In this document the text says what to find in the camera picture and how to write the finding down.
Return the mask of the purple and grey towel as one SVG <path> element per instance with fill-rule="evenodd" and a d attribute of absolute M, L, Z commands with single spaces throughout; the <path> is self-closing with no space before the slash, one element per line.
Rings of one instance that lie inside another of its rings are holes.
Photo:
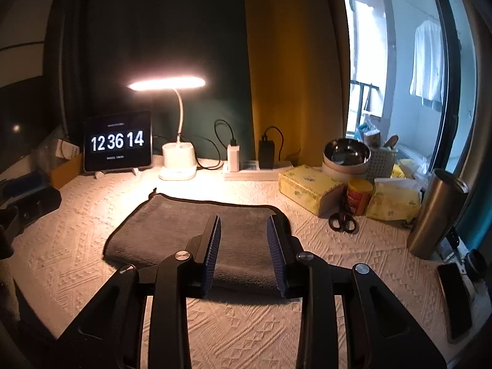
<path fill-rule="evenodd" d="M 273 215 L 290 234 L 288 218 L 273 206 L 193 201 L 153 192 L 111 233 L 103 257 L 137 268 L 159 264 L 202 234 L 210 216 L 218 216 L 221 241 L 212 286 L 279 296 L 267 240 L 267 219 Z"/>

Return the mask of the white textured table cloth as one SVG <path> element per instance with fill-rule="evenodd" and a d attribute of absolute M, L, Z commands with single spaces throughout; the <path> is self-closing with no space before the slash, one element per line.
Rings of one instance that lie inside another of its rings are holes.
<path fill-rule="evenodd" d="M 450 342 L 437 265 L 412 256 L 404 228 L 361 217 L 355 234 L 334 232 L 279 193 L 275 182 L 230 182 L 201 171 L 187 182 L 164 182 L 158 169 L 139 174 L 79 176 L 61 190 L 61 206 L 27 228 L 13 243 L 9 264 L 33 310 L 55 335 L 63 332 L 115 271 L 103 254 L 111 233 L 151 192 L 241 206 L 239 222 L 263 205 L 289 219 L 303 247 L 349 268 L 368 264 L 398 296 L 453 362 L 467 346 Z M 213 288 L 206 300 L 188 302 L 195 368 L 292 368 L 300 333 L 300 305 L 274 303 L 278 290 L 265 235 L 235 242 L 223 235 Z"/>

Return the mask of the black scissors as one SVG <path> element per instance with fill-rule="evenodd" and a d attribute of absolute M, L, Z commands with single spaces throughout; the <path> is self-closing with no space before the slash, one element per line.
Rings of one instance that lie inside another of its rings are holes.
<path fill-rule="evenodd" d="M 339 210 L 329 216 L 328 225 L 335 232 L 356 234 L 359 231 L 359 225 L 352 216 L 345 192 L 340 197 Z"/>

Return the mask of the yellow soft tissue pack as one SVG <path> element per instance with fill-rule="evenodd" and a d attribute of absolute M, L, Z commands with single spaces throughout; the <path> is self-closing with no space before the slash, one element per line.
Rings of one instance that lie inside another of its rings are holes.
<path fill-rule="evenodd" d="M 411 222 L 422 203 L 422 184 L 408 178 L 375 178 L 365 215 L 382 222 Z"/>

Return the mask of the steel tumbler cup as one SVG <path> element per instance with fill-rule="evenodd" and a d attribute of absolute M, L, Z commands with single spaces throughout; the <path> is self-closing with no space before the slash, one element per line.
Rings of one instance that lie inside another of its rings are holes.
<path fill-rule="evenodd" d="M 424 199 L 407 239 L 414 256 L 428 259 L 453 227 L 469 195 L 467 184 L 444 169 L 433 170 Z"/>

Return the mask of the yellow tissue box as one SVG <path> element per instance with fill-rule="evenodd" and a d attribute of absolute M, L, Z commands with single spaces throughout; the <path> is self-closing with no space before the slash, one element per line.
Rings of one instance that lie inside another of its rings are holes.
<path fill-rule="evenodd" d="M 320 170 L 302 165 L 279 174 L 279 192 L 315 216 L 323 216 L 339 204 L 343 183 Z"/>

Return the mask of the brown cardboard box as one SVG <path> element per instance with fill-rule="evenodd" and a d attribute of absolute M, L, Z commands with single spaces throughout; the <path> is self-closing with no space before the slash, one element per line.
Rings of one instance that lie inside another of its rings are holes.
<path fill-rule="evenodd" d="M 73 159 L 63 163 L 59 167 L 50 171 L 49 179 L 51 185 L 60 189 L 82 172 L 82 154 L 78 154 Z"/>

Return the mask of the white perforated basket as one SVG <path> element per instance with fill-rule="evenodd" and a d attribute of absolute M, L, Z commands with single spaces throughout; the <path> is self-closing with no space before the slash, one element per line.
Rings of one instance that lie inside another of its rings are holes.
<path fill-rule="evenodd" d="M 366 179 L 373 183 L 375 178 L 391 177 L 398 150 L 395 148 L 370 148 L 371 156 Z"/>

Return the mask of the steel bowl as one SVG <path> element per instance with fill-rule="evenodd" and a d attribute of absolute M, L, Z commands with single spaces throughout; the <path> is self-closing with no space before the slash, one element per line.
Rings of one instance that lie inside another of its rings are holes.
<path fill-rule="evenodd" d="M 371 150 L 361 141 L 338 138 L 328 142 L 323 151 L 323 164 L 346 174 L 364 174 L 369 168 Z"/>

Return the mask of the tablet showing clock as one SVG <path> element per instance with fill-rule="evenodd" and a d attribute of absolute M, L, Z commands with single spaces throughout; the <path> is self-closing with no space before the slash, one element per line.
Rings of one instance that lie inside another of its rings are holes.
<path fill-rule="evenodd" d="M 86 173 L 141 169 L 153 164 L 150 111 L 89 118 L 84 128 Z"/>

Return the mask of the white power strip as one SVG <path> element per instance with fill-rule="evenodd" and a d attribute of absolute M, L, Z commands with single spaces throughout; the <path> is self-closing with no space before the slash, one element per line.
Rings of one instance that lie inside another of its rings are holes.
<path fill-rule="evenodd" d="M 222 168 L 225 181 L 244 181 L 244 182 L 277 182 L 279 174 L 292 169 L 290 162 L 279 162 L 273 169 L 261 169 L 258 161 L 246 161 L 240 164 L 237 172 L 231 172 L 228 162 Z"/>

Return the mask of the black power bank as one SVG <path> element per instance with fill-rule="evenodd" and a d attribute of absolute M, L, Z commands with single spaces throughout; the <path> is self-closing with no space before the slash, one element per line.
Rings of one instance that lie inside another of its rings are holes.
<path fill-rule="evenodd" d="M 259 140 L 258 161 L 260 169 L 274 168 L 275 144 L 273 140 L 263 135 Z"/>

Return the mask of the white charger block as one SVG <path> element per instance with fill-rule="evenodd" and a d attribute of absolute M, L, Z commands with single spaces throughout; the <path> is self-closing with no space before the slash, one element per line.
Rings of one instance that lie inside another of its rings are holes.
<path fill-rule="evenodd" d="M 237 173 L 240 170 L 240 147 L 235 138 L 231 138 L 227 146 L 228 170 Z"/>

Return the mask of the dark green curtain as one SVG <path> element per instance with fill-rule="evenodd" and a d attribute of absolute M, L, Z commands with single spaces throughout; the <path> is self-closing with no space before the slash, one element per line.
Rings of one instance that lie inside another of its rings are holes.
<path fill-rule="evenodd" d="M 149 110 L 158 143 L 253 157 L 245 0 L 53 0 L 43 73 L 76 145 L 89 118 Z"/>

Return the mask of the mustard yellow curtain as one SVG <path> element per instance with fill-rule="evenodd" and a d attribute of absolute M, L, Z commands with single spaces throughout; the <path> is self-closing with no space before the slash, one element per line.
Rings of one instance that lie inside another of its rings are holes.
<path fill-rule="evenodd" d="M 344 0 L 245 0 L 253 134 L 275 126 L 283 158 L 320 166 L 349 108 Z"/>

